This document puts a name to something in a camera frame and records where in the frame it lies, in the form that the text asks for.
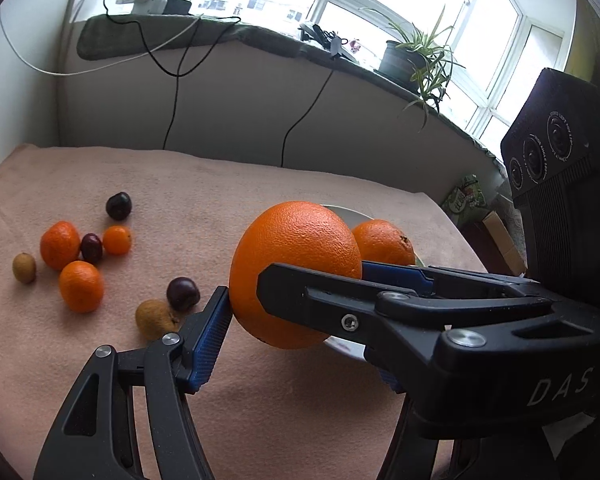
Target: fleece cloth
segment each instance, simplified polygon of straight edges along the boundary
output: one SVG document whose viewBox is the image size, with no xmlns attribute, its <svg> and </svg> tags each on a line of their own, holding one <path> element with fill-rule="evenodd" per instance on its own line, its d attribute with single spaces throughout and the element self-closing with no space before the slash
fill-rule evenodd
<svg viewBox="0 0 600 480">
<path fill-rule="evenodd" d="M 106 284 L 100 308 L 71 312 L 58 273 L 40 259 L 42 233 L 59 220 L 81 235 L 114 222 L 107 198 L 125 190 L 134 209 L 127 256 L 99 265 Z M 0 451 L 32 478 L 47 431 L 78 373 L 101 344 L 118 351 L 145 345 L 134 313 L 163 298 L 175 276 L 190 276 L 201 308 L 228 283 L 234 248 L 266 208 L 309 200 L 355 209 L 400 226 L 425 264 L 484 270 L 447 216 L 424 194 L 356 178 L 285 170 L 173 152 L 112 148 L 18 147 L 0 165 Z M 38 261 L 23 285 L 11 261 Z M 159 479 L 144 388 L 135 388 L 144 474 Z M 371 365 L 326 345 L 283 351 L 232 321 L 208 384 L 189 397 L 207 459 L 218 480 L 375 479 L 403 396 Z M 448 460 L 441 446 L 439 462 Z"/>
</svg>

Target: plate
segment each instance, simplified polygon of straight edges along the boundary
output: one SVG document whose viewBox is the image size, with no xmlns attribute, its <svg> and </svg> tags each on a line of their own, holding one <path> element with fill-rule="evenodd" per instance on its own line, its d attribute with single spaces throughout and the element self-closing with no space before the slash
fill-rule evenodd
<svg viewBox="0 0 600 480">
<path fill-rule="evenodd" d="M 353 211 L 353 209 L 347 209 L 346 207 L 341 207 L 339 205 L 326 205 L 325 208 L 330 209 L 336 215 L 338 215 L 345 224 L 349 227 L 349 229 L 353 229 L 358 224 L 362 224 L 362 222 L 366 222 L 367 220 L 373 220 L 371 216 L 367 216 L 365 214 L 359 213 L 358 211 Z M 419 267 L 424 267 L 424 264 L 419 259 L 416 254 L 416 265 Z M 336 352 L 339 352 L 347 357 L 351 357 L 352 359 L 357 359 L 358 361 L 365 360 L 365 346 L 360 343 L 354 343 L 353 341 L 347 341 L 346 339 L 341 339 L 339 337 L 330 336 L 324 341 L 325 345 L 330 348 L 333 348 Z"/>
</svg>

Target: camera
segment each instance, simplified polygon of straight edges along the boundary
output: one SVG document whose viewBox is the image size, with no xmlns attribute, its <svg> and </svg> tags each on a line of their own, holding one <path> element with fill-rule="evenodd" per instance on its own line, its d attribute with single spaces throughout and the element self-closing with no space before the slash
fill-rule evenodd
<svg viewBox="0 0 600 480">
<path fill-rule="evenodd" d="M 545 68 L 501 149 L 527 277 L 600 308 L 600 90 Z"/>
</svg>

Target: large orange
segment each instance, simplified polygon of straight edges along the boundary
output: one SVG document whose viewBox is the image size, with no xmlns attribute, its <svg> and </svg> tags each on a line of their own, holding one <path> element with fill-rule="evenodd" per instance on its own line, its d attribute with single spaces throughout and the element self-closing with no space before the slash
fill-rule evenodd
<svg viewBox="0 0 600 480">
<path fill-rule="evenodd" d="M 305 348 L 328 335 L 267 314 L 256 296 L 258 275 L 272 263 L 350 278 L 362 277 L 360 251 L 347 225 L 311 202 L 284 202 L 258 216 L 242 235 L 231 262 L 229 299 L 238 322 L 278 348 Z"/>
<path fill-rule="evenodd" d="M 409 239 L 387 220 L 368 220 L 353 230 L 363 260 L 394 265 L 415 265 Z"/>
<path fill-rule="evenodd" d="M 73 224 L 65 221 L 52 225 L 40 238 L 40 256 L 55 270 L 78 259 L 80 235 Z"/>
<path fill-rule="evenodd" d="M 68 264 L 60 273 L 58 285 L 62 299 L 74 312 L 96 310 L 104 296 L 102 276 L 87 262 Z"/>
</svg>

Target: snack package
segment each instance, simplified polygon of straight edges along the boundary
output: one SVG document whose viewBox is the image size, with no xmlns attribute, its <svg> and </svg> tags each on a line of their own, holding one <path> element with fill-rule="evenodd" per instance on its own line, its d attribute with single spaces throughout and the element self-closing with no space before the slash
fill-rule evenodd
<svg viewBox="0 0 600 480">
<path fill-rule="evenodd" d="M 478 178 L 472 174 L 462 178 L 440 207 L 458 229 L 469 222 L 481 221 L 489 213 Z"/>
</svg>

